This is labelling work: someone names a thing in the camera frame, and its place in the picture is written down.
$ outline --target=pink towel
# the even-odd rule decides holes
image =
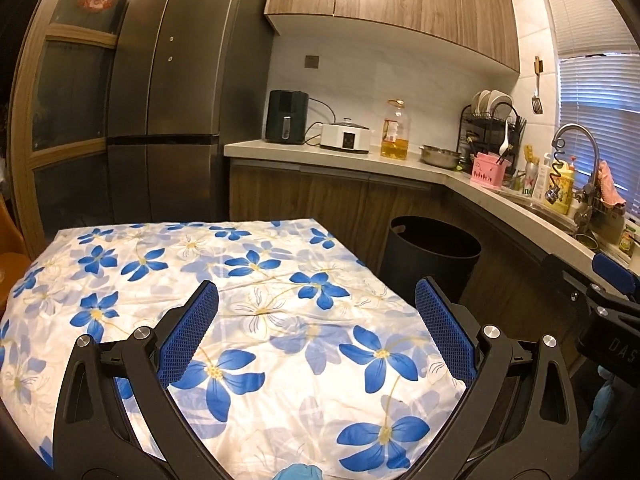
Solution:
[[[602,201],[609,207],[625,205],[626,200],[620,196],[613,183],[613,175],[606,160],[600,161],[598,168],[598,180],[600,181],[600,192]]]

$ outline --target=window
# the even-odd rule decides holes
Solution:
[[[559,57],[560,124],[591,131],[611,168],[626,209],[640,214],[640,51],[611,0],[549,0]],[[567,132],[565,158],[575,155],[583,186],[593,149]]]

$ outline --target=glass bottle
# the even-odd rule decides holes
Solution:
[[[385,122],[382,126],[380,155],[406,160],[409,151],[409,116],[402,99],[386,102]]]

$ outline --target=pink basket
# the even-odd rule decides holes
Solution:
[[[511,165],[508,160],[496,164],[500,156],[495,153],[478,153],[471,172],[471,182],[489,189],[500,189],[504,179],[504,171]]]

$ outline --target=orange chair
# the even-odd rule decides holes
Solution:
[[[0,194],[0,317],[6,309],[9,291],[30,265],[24,238],[11,220]]]

